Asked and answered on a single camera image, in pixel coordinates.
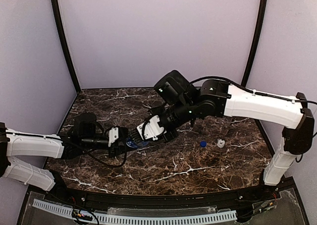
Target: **black frame pole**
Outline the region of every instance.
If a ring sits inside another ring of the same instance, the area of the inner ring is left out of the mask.
[[[52,2],[52,8],[53,8],[53,13],[54,13],[54,18],[55,18],[55,23],[56,23],[56,27],[57,27],[57,32],[58,32],[61,48],[62,48],[63,53],[64,53],[64,57],[66,60],[66,64],[68,67],[68,71],[69,71],[71,80],[72,80],[73,85],[75,87],[75,90],[78,94],[81,91],[81,88],[80,88],[80,85],[79,85],[79,82],[78,82],[78,79],[76,76],[73,62],[72,62],[71,57],[70,57],[65,32],[64,32],[62,21],[61,21],[58,0],[51,0],[51,2]]]
[[[256,52],[257,52],[258,43],[259,43],[260,34],[261,34],[261,30],[262,30],[262,25],[263,25],[266,1],[267,0],[260,0],[257,24],[256,24],[256,28],[254,30],[254,36],[253,36],[253,40],[252,40],[252,45],[251,45],[251,49],[250,49],[250,53],[249,53],[248,62],[247,62],[246,68],[244,70],[243,78],[241,81],[241,85],[244,87],[248,83],[248,79],[249,79],[250,72],[252,69],[254,57],[255,57]]]

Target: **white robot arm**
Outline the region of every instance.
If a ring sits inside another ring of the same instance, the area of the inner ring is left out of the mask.
[[[315,121],[305,95],[270,95],[245,89],[222,77],[210,78],[198,90],[178,71],[163,77],[154,89],[171,106],[151,109],[152,117],[132,133],[133,140],[163,138],[168,142],[177,137],[176,128],[180,125],[188,121],[193,124],[195,118],[204,119],[209,115],[249,117],[278,123],[284,126],[281,141],[261,178],[264,185],[276,186],[298,155],[307,152],[312,145]]]
[[[235,83],[232,84],[228,79],[214,78],[217,79],[209,79],[197,89],[178,71],[167,74],[154,89],[169,107],[162,105],[151,108],[151,115],[135,130],[129,132],[129,139],[134,143],[161,139],[168,142],[178,136],[176,129],[179,126],[189,121],[194,124],[196,118],[204,119],[206,116],[240,116],[275,122],[284,126],[281,143],[270,164],[265,168],[261,180],[264,185],[276,186],[298,155],[307,152],[312,145],[315,121],[307,107],[305,95],[269,95],[244,89]],[[116,144],[120,137],[122,139],[122,133],[118,133],[119,128],[114,127],[106,131],[106,137],[96,136],[93,127],[95,120],[81,118],[81,121],[89,122],[88,128],[93,130],[87,134],[88,137],[80,137],[79,141],[74,142],[80,145],[91,144],[94,148],[107,148],[112,156],[118,152],[121,154],[122,149],[120,150]],[[65,139],[57,135],[25,134],[6,129],[4,123],[0,123],[0,176],[50,191],[55,185],[52,173],[27,164],[15,156],[67,159],[82,153],[69,148]]]

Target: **lavender wall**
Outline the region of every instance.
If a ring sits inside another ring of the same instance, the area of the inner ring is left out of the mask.
[[[295,95],[303,92],[317,101],[317,2],[316,0],[267,0],[264,25],[251,72],[249,88]],[[310,106],[316,114],[316,108]],[[277,145],[282,127],[264,122]],[[317,224],[317,142],[294,164],[294,176],[311,224]]]
[[[153,86],[178,69],[241,81],[260,0],[59,0],[82,88]]]
[[[50,0],[0,0],[0,121],[15,130],[56,133],[75,90]],[[23,158],[43,166],[44,158]],[[0,178],[0,225],[16,224],[27,186]]]

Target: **white cable tray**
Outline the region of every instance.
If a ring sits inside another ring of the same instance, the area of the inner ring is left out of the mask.
[[[74,220],[74,218],[71,216],[73,208],[68,205],[57,205],[47,201],[34,199],[33,207],[60,217]],[[90,217],[92,216],[86,211],[82,211],[81,213]],[[209,225],[237,220],[235,210],[217,214],[165,218],[126,217],[102,213],[94,213],[94,215],[98,218],[99,223],[103,225]],[[90,223],[97,224],[97,221],[95,218],[93,218]]]

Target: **brown marble surface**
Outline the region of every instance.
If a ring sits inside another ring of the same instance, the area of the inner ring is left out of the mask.
[[[142,123],[150,107],[162,103],[153,89],[93,89],[78,96],[62,132],[72,119],[93,112],[108,128],[130,129]],[[130,152],[122,168],[108,169],[87,155],[72,160],[48,159],[46,169],[62,175],[69,188],[129,195],[184,195],[217,192],[256,185],[271,155],[253,119],[215,118],[196,120],[178,129],[179,137],[167,144],[150,142]],[[225,140],[223,148],[218,139]],[[201,141],[207,147],[201,148]],[[107,158],[106,151],[93,152],[108,163],[122,158]]]

